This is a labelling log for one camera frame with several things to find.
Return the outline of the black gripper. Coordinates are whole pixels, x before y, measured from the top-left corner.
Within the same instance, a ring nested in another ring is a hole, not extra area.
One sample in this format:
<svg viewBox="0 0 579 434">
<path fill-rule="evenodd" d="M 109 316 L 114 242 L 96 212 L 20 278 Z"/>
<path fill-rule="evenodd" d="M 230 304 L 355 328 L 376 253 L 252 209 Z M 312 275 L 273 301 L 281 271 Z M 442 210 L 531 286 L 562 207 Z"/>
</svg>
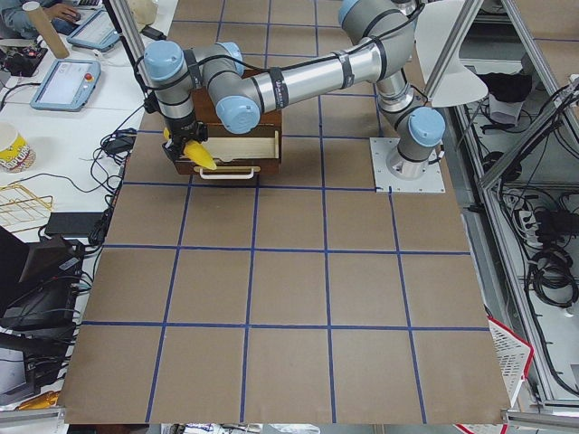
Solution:
<svg viewBox="0 0 579 434">
<path fill-rule="evenodd" d="M 163 144 L 163 150 L 171 161 L 181 157 L 181 148 L 190 140 L 204 142 L 208 139 L 208 127 L 197 120 L 195 115 L 182 118 L 165 117 L 169 139 Z"/>
</svg>

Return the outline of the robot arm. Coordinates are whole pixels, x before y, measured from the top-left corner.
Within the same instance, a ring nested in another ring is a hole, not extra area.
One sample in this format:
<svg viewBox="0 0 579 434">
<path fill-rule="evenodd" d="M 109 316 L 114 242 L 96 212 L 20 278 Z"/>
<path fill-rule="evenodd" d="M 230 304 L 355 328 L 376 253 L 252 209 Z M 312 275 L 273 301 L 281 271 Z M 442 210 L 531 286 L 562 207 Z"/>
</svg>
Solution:
<svg viewBox="0 0 579 434">
<path fill-rule="evenodd" d="M 445 122 L 435 109 L 415 100 L 403 73 L 419 18 L 429 7 L 415 1 L 405 14 L 405 6 L 403 1 L 345 1 L 338 21 L 351 47 L 249 78 L 242 75 L 247 66 L 233 42 L 189 50 L 172 41 L 152 42 L 142 63 L 166 122 L 167 157 L 186 158 L 205 171 L 217 167 L 203 145 L 207 137 L 195 115 L 193 90 L 206 89 L 224 128 L 244 135 L 265 113 L 367 81 L 376 85 L 378 108 L 399 136 L 387 159 L 389 171 L 402 179 L 420 177 L 441 142 Z"/>
</svg>

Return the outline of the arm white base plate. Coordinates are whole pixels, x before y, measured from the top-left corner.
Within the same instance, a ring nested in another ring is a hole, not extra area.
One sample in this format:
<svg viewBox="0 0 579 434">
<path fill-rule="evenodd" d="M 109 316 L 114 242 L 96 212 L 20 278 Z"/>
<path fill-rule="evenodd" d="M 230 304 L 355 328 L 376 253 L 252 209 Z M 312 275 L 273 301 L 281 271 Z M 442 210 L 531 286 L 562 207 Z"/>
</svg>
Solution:
<svg viewBox="0 0 579 434">
<path fill-rule="evenodd" d="M 375 190 L 378 193 L 445 193 L 436 148 L 422 162 L 404 160 L 398 152 L 398 137 L 369 139 Z"/>
</svg>

